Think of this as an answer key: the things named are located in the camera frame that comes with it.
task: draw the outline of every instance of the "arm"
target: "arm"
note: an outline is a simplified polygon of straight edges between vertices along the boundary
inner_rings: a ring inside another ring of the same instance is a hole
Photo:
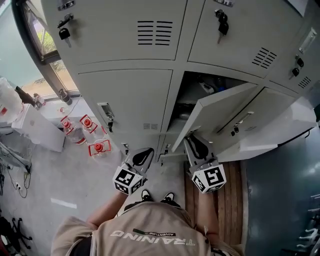
[[[212,193],[202,194],[199,190],[196,229],[206,236],[211,244],[215,244],[215,242],[220,240],[218,217]]]
[[[113,219],[125,203],[127,197],[126,194],[117,191],[109,202],[102,205],[88,217],[86,223],[97,229],[102,223]]]

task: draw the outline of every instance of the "red cap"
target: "red cap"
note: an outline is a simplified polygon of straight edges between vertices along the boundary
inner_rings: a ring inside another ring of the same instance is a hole
[[[69,128],[69,127],[71,126],[71,124],[70,124],[69,121],[65,121],[65,122],[63,123],[63,126],[64,126],[65,128]]]
[[[90,128],[92,126],[92,121],[90,119],[86,119],[84,120],[84,125],[88,128]]]
[[[102,146],[102,144],[101,143],[96,143],[96,144],[94,144],[94,149],[96,150],[96,151],[101,151],[102,149],[103,149],[104,147]]]

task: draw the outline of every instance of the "ventilation slot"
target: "ventilation slot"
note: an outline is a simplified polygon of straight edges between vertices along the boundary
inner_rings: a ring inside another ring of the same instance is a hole
[[[151,124],[151,129],[152,130],[158,130],[158,124],[157,123],[152,123]]]
[[[172,21],[138,20],[138,45],[169,46],[172,28]]]
[[[306,88],[308,84],[310,84],[311,80],[306,76],[304,79],[302,79],[301,82],[298,83],[298,86],[300,86],[302,89]]]
[[[150,123],[144,123],[144,124],[143,124],[143,129],[144,129],[144,130],[150,130],[150,126],[151,126]]]
[[[264,69],[268,69],[276,57],[276,54],[267,50],[266,48],[261,47],[257,55],[254,57],[252,63]]]

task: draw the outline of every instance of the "open locker door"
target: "open locker door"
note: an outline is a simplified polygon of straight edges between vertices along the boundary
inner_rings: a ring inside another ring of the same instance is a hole
[[[210,133],[222,125],[256,87],[256,84],[248,82],[199,99],[172,146],[172,152],[175,152],[189,132],[198,130]]]

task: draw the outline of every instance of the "person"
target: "person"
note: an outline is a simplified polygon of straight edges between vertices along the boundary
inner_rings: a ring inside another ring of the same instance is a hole
[[[196,227],[188,213],[166,194],[155,202],[144,189],[142,201],[116,217],[127,195],[117,192],[86,220],[67,218],[52,242],[51,256],[242,256],[219,238],[212,193],[198,197]]]

